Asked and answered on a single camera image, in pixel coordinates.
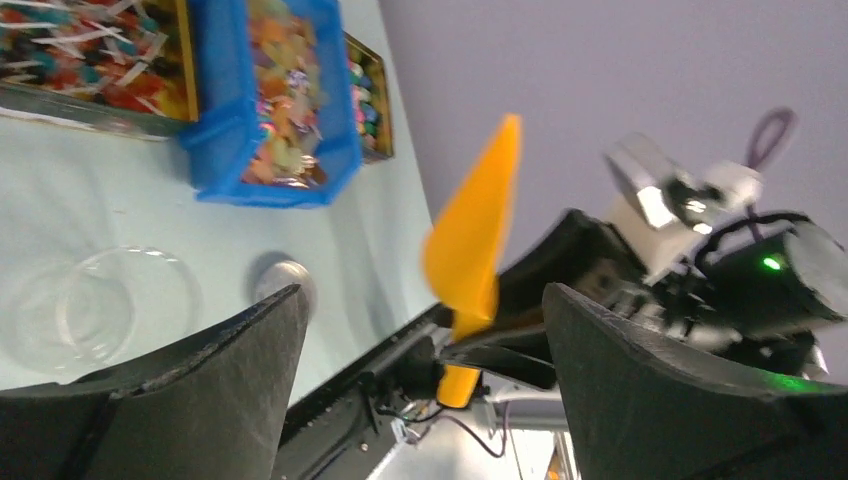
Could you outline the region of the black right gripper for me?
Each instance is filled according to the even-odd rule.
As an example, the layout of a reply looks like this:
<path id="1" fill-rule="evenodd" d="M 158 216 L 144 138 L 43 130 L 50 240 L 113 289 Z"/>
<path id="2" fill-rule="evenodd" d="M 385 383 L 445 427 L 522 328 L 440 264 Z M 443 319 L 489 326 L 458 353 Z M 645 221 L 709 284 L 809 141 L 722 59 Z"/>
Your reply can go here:
<path id="1" fill-rule="evenodd" d="M 445 346 L 437 360 L 536 390 L 561 380 L 600 390 L 602 380 L 622 386 L 630 377 L 647 391 L 702 387 L 702 351 L 618 312 L 655 303 L 645 277 L 612 226 L 571 210 L 496 276 L 493 324 Z"/>

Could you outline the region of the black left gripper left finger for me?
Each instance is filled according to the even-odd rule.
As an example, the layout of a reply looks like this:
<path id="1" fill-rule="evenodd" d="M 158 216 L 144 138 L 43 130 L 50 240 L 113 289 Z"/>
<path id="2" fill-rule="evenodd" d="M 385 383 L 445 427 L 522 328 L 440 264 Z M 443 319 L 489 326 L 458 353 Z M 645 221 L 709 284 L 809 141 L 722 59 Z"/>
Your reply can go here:
<path id="1" fill-rule="evenodd" d="M 1 394 L 5 479 L 268 479 L 309 323 L 291 285 L 67 385 Z"/>

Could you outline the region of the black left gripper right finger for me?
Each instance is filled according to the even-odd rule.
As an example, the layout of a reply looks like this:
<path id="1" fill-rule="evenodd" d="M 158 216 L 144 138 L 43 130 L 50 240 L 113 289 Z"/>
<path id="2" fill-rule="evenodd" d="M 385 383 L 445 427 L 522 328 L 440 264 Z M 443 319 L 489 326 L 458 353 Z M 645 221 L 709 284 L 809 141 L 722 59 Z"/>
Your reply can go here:
<path id="1" fill-rule="evenodd" d="M 561 284 L 547 337 L 586 479 L 843 479 L 847 390 L 744 366 Z"/>

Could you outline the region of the orange plastic scoop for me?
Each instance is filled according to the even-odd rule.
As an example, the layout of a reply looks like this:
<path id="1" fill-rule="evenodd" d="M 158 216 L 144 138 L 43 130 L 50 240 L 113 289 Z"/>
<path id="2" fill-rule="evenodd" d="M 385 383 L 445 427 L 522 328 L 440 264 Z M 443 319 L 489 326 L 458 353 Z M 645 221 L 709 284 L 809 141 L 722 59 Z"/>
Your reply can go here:
<path id="1" fill-rule="evenodd" d="M 431 292 L 452 312 L 453 344 L 493 323 L 521 152 L 522 118 L 506 114 L 424 241 L 422 270 Z"/>

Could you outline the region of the clear plastic jar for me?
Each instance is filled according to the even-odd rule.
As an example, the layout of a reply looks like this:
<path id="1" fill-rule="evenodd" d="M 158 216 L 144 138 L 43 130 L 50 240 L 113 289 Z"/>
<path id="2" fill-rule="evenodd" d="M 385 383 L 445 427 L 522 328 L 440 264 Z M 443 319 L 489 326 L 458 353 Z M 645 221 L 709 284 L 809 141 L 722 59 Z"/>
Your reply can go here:
<path id="1" fill-rule="evenodd" d="M 201 299 L 191 269 L 152 247 L 43 261 L 1 282 L 1 353 L 71 381 L 192 333 Z"/>

